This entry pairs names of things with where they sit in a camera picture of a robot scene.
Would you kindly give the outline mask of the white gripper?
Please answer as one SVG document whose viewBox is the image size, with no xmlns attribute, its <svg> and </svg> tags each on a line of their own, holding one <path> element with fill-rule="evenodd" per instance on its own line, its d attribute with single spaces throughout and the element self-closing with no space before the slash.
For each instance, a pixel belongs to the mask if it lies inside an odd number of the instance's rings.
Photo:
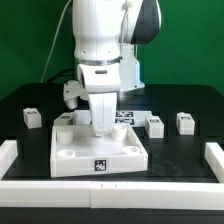
<svg viewBox="0 0 224 224">
<path fill-rule="evenodd" d="M 97 136 L 110 132 L 116 115 L 117 94 L 115 92 L 121 88 L 119 64 L 105 66 L 79 64 L 77 76 L 88 94 L 104 93 L 89 95 L 92 127 Z"/>
</svg>

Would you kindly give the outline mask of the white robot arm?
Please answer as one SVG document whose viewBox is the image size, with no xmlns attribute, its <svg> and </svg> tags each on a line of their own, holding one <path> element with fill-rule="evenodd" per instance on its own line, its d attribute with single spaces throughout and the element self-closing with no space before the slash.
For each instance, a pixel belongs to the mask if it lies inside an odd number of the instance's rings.
<svg viewBox="0 0 224 224">
<path fill-rule="evenodd" d="M 158 35 L 160 6 L 158 0 L 73 0 L 72 25 L 77 79 L 65 84 L 64 101 L 74 109 L 77 97 L 86 99 L 101 136 L 114 127 L 117 96 L 144 87 L 134 49 Z"/>
</svg>

